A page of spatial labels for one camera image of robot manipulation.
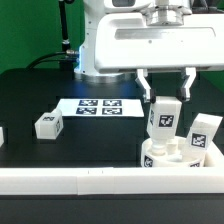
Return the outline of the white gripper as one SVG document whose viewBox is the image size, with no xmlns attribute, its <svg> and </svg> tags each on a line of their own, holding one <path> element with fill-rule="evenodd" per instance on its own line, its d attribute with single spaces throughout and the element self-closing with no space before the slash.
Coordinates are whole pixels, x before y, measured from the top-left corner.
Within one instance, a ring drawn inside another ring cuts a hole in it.
<svg viewBox="0 0 224 224">
<path fill-rule="evenodd" d="M 199 71 L 224 70 L 224 14 L 193 14 L 181 26 L 148 26 L 140 13 L 104 16 L 98 24 L 95 68 L 101 73 L 137 70 L 136 82 L 145 102 L 156 101 L 146 77 L 181 68 L 177 98 L 190 100 Z"/>
</svg>

